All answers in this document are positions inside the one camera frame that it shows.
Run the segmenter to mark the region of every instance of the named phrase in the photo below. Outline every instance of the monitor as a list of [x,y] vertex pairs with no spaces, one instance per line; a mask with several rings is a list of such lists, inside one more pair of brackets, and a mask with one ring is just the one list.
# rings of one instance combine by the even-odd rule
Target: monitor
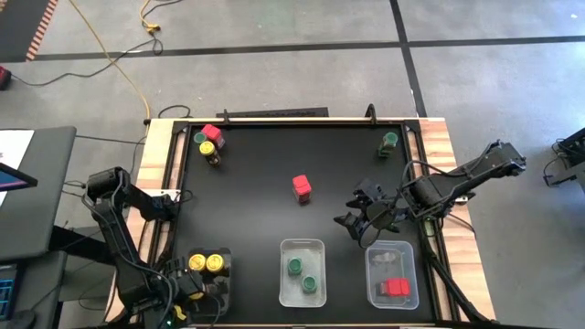
[[37,186],[37,180],[0,163],[0,192]]

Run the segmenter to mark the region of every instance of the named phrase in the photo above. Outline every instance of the red cube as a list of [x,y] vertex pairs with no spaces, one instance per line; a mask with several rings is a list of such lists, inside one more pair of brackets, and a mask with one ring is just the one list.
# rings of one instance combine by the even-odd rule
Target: red cube
[[387,279],[383,283],[386,294],[390,297],[410,296],[410,283],[408,279]]
[[298,175],[292,179],[294,195],[297,201],[304,203],[311,198],[311,185],[306,175]]
[[207,138],[213,142],[213,144],[215,144],[218,149],[223,147],[223,144],[226,143],[226,141],[223,139],[223,136],[221,135],[221,130],[213,124],[206,124],[203,126],[201,132],[204,133],[205,136],[207,136]]

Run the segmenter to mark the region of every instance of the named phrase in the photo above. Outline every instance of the plastic bin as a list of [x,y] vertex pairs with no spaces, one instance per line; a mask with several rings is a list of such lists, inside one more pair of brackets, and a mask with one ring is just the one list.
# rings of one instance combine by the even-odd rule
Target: plastic bin
[[[294,260],[291,269],[290,260]],[[300,272],[297,260],[302,263]],[[325,244],[321,240],[286,239],[281,243],[279,301],[285,307],[321,307],[325,304]]]
[[378,240],[367,248],[366,280],[367,299],[379,309],[419,306],[414,252],[406,241]]

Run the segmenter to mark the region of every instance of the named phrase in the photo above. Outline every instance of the gray floor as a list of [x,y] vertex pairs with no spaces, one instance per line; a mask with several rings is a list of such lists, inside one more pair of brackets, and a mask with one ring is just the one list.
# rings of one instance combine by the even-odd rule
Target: gray floor
[[[585,35],[580,1],[514,2],[400,0],[409,40]],[[139,4],[90,0],[81,9],[109,50],[147,39]],[[161,8],[166,49],[289,43],[396,41],[388,1],[192,1]],[[99,51],[67,1],[39,53]],[[490,293],[505,324],[579,328],[585,323],[585,196],[567,183],[547,188],[542,167],[549,146],[585,126],[585,43],[414,48],[412,57],[430,116],[447,118],[459,162],[497,138],[528,158],[527,171],[477,189],[470,203]],[[43,81],[66,70],[91,72],[105,60],[6,65]],[[415,116],[399,49],[282,52],[129,58],[122,67],[141,86],[154,114],[171,104],[212,116],[227,108],[253,111],[327,106],[334,116],[363,115],[368,103],[383,116]],[[79,133],[138,140],[144,108],[110,69],[91,80],[67,79],[45,88],[15,83],[0,96],[0,128],[71,124]],[[78,139],[69,178],[132,161],[132,145]],[[93,225],[79,201],[62,197],[59,223]],[[95,324],[100,312],[63,313],[61,327]]]

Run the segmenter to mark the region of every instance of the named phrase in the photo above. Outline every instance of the wooden table edge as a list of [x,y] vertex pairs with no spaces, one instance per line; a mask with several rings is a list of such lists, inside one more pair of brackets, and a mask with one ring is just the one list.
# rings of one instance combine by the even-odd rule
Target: wooden table edge
[[[369,122],[370,118],[230,118],[231,122]],[[442,170],[449,171],[456,167],[455,157],[451,145],[451,139],[444,118],[378,118],[379,122],[399,122],[399,121],[418,120],[420,123],[421,136],[425,149],[427,161]],[[175,122],[224,122],[223,118],[189,118],[189,119],[153,119],[150,122],[149,132],[143,150],[143,157],[138,172],[136,185],[142,189],[161,189],[163,176],[165,174],[166,159],[169,154],[169,148]],[[171,172],[170,188],[176,188],[178,185],[178,166],[181,162],[181,154],[185,136],[181,134],[177,138],[175,159],[173,159],[173,170]],[[418,159],[418,149],[413,138],[409,138],[410,150],[413,159]],[[421,175],[420,167],[415,167],[417,175]],[[453,214],[471,223],[467,206],[456,206]],[[138,247],[141,233],[144,227],[144,221],[140,214],[133,209],[127,220],[128,228]],[[152,225],[144,229],[144,238],[140,256],[143,260],[148,257],[148,250],[152,238]],[[159,252],[165,243],[165,228],[161,235]],[[487,282],[484,276],[484,269],[479,255],[479,250],[473,233],[467,228],[445,220],[443,236],[447,255],[452,271],[452,276],[460,286],[468,299],[475,307],[488,318],[494,319],[494,308],[491,302],[490,294],[487,288]],[[449,303],[445,287],[435,273],[435,282],[437,293],[439,295],[439,305],[443,319],[451,319],[449,313]],[[106,316],[110,321],[118,315],[123,305],[120,302],[117,293],[115,293],[114,282],[110,293],[110,299],[113,297],[112,307]]]

